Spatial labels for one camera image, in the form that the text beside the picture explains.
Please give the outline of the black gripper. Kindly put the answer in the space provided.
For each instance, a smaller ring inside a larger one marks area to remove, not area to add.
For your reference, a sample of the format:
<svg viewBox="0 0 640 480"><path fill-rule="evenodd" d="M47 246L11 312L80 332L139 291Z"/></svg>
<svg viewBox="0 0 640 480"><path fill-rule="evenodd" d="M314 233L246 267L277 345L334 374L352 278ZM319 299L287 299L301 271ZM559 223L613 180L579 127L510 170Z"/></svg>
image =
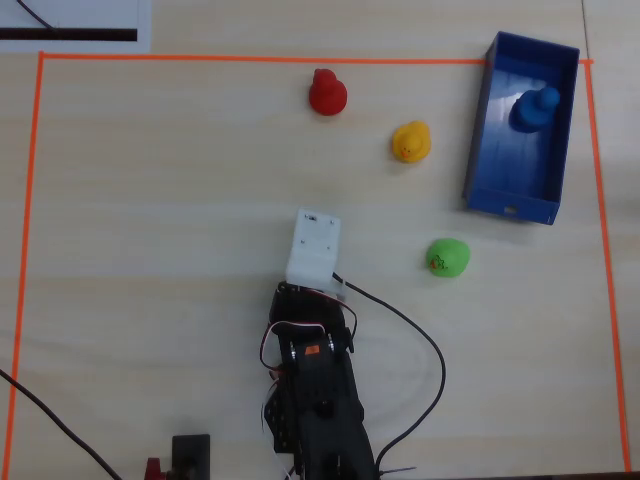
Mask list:
<svg viewBox="0 0 640 480"><path fill-rule="evenodd" d="M335 296L280 282L271 304L271 332L294 341L331 335L353 353L356 313Z"/></svg>

